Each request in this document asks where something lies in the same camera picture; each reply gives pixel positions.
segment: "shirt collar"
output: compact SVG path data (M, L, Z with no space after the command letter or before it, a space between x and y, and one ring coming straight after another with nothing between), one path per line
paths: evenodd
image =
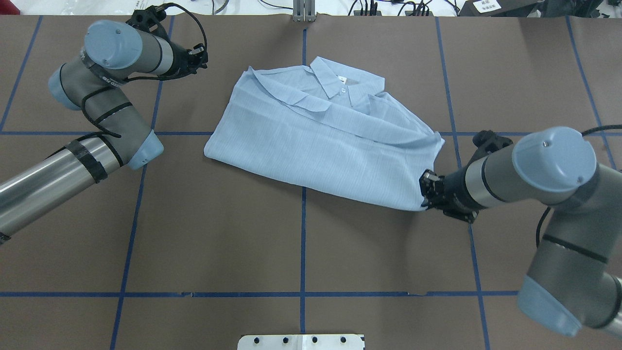
M384 78L364 70L352 68L322 57L316 57L311 62L310 67L328 98L333 98L343 88L343 82L339 80L338 76L343 76L355 82L352 85L347 85L352 105L360 102L368 94L375 95L384 91Z

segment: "blue joint cover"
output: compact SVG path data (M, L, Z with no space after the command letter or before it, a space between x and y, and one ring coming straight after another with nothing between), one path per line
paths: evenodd
M129 160L128 166L132 170L140 169L143 165L162 154L162 152L164 152L164 146L160 142L160 139L157 138L156 133L151 130L149 136L147 136L141 147L136 151L136 154Z
M564 305L529 276L525 276L518 292L518 308L534 321L565 336L574 337L582 327Z
M596 172L596 153L577 130L555 126L523 137L512 151L520 177L546 192L567 192L588 182Z
M129 24L103 19L93 23L84 37L86 53L107 69L128 68L142 53L142 39Z
M65 89L63 89L63 84L60 81L60 70L63 66L60 66L56 72L52 74L50 79L47 81L47 87L50 89L50 93L56 101L60 102L63 106L69 108L70 110L79 111L80 106L76 106L65 93Z

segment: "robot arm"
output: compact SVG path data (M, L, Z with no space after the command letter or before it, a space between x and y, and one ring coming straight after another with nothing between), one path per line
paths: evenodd
M567 336L584 324L622 338L622 280L605 272L622 231L622 174L597 164L590 144L570 128L533 133L517 144L489 133L474 139L480 156L468 166L447 176L424 173L425 205L469 223L479 210L529 198L555 209L519 308Z
M139 78L171 80L207 67L205 34L205 43L192 50L168 38L160 21L170 6L176 5L135 11L127 23L93 23L79 56L50 77L54 98L69 109L81 110L100 131L68 143L45 161L0 184L0 245L121 166L139 169L163 152L151 126L120 87L136 80L128 78L135 72L155 75Z

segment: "shirt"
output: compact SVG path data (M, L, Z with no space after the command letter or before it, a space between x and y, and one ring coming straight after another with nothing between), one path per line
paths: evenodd
M444 140L383 90L384 78L321 57L310 67L249 67L205 156L356 201L423 210L419 178Z

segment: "red object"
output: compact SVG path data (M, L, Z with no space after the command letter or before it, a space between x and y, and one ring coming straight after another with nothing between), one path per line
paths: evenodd
M9 0L0 0L0 14L19 14L19 9Z

